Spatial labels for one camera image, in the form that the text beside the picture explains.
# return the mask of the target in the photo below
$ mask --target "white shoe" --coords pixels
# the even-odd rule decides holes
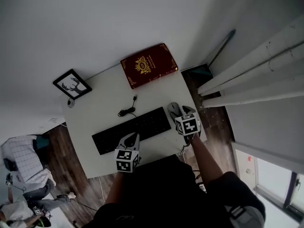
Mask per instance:
[[[54,178],[52,176],[52,173],[49,174],[49,177],[48,177],[54,184],[54,187],[56,186],[56,182],[54,181]]]
[[[68,197],[69,199],[74,199],[74,198],[76,198],[76,195],[75,195],[73,192],[70,192],[70,193],[67,195],[67,197]]]

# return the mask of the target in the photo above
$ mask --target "white table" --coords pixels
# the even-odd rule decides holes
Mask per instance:
[[[90,78],[87,83],[93,90],[76,99],[73,108],[67,106],[67,95],[60,98],[73,146],[87,178],[117,171],[114,152],[100,155],[92,135],[134,118],[131,114],[124,117],[118,117],[117,114],[132,106],[135,94],[137,100],[134,113],[137,116],[162,106],[171,125],[171,130],[140,142],[141,164],[181,151],[185,141],[175,131],[167,105],[177,102],[180,107],[188,105],[194,109],[195,105],[179,71],[132,90],[121,65],[117,65]],[[201,140],[206,139],[202,129]]]

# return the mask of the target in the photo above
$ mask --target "picture frame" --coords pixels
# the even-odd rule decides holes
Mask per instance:
[[[92,88],[73,69],[56,79],[53,85],[73,100],[92,91]]]

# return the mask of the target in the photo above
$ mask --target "white cube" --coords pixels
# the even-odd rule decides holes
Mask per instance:
[[[191,113],[188,115],[175,118],[177,131],[183,136],[187,136],[200,131],[200,125],[196,114]]]
[[[132,173],[139,162],[139,151],[115,149],[118,171]]]

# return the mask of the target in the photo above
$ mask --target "black shirt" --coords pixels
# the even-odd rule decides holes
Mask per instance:
[[[138,167],[119,204],[103,205],[84,228],[128,223],[197,224],[202,227],[232,227],[224,206],[252,206],[265,220],[264,205],[235,173],[226,172],[211,181],[207,194],[195,182],[192,168],[175,156]]]

